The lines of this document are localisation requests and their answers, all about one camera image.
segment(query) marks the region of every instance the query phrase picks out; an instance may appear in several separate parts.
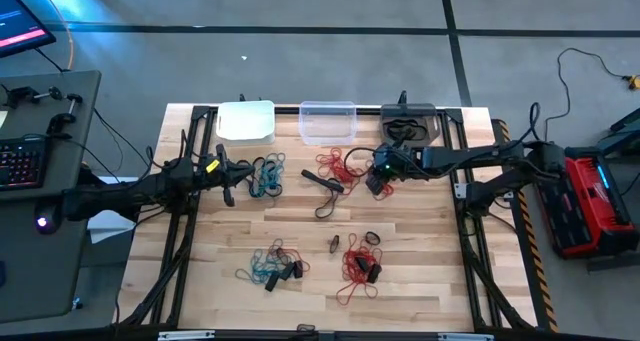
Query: red device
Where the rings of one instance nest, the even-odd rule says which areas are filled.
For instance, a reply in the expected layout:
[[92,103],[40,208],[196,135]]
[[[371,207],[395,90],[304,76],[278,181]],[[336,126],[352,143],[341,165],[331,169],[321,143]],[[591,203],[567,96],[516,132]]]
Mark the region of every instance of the red device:
[[617,255],[635,250],[640,233],[599,149],[567,148],[567,177],[538,184],[553,248],[564,258]]

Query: monitor screen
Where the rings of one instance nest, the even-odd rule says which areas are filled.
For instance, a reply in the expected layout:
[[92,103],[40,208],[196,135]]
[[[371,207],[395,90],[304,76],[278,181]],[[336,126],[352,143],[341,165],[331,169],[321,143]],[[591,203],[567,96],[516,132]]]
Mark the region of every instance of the monitor screen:
[[0,0],[0,58],[55,41],[22,1]]

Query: wooden table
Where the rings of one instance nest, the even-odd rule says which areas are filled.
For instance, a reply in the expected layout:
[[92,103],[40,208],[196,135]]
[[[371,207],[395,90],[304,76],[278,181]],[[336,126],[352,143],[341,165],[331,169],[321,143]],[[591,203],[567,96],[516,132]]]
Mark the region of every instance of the wooden table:
[[[192,107],[168,105],[157,162],[178,154],[180,130],[189,127]],[[469,146],[492,144],[488,109],[462,110]],[[233,190],[234,208],[224,205],[218,189],[202,194],[180,327],[290,330],[304,323],[343,331],[471,331],[449,179],[394,182],[395,193],[383,201],[374,200],[361,184],[349,197],[339,199],[330,219],[318,221],[314,209],[326,201],[325,190],[301,177],[300,171],[315,171],[315,156],[328,153],[329,148],[302,143],[297,115],[276,118],[273,145],[229,147],[227,152],[234,161],[286,153],[284,191],[275,203],[269,198],[256,200],[249,197],[243,183]],[[379,144],[378,117],[361,116],[354,145]],[[442,145],[441,138],[434,145]],[[355,165],[363,164],[365,156],[360,154]],[[498,167],[476,169],[474,176],[488,180],[500,172]],[[495,206],[491,211],[512,222],[509,211]],[[168,220],[168,215],[159,216],[136,231],[119,296],[123,317],[133,311],[158,277]],[[484,219],[484,228],[496,283],[520,315],[535,325],[517,236],[490,217]],[[340,306],[336,291],[347,284],[341,277],[342,252],[348,248],[349,233],[362,236],[366,231],[382,238],[383,271],[376,283],[379,295],[368,299],[358,288],[351,303]],[[328,241],[336,234],[342,240],[341,252],[331,255]],[[300,280],[278,282],[271,293],[264,286],[234,277],[236,269],[248,268],[256,248],[266,249],[275,238],[282,238],[285,247],[297,249],[311,264],[311,271]],[[165,300],[165,314],[171,293]],[[488,320],[484,287],[479,287],[479,293]]]

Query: keyboard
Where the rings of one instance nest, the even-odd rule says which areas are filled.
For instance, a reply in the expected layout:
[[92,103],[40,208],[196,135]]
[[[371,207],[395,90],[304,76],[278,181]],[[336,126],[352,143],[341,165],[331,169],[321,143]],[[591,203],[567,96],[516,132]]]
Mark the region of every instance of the keyboard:
[[47,142],[40,137],[0,140],[0,192],[42,187]]

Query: white plastic box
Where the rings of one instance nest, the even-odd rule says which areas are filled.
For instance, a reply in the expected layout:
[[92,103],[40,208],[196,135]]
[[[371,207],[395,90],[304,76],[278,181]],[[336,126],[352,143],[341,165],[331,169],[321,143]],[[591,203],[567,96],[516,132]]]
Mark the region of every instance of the white plastic box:
[[225,146],[267,145],[275,140],[271,101],[225,102],[218,106],[216,137]]
[[351,145],[358,120],[351,101],[304,101],[300,104],[298,131],[307,145]]

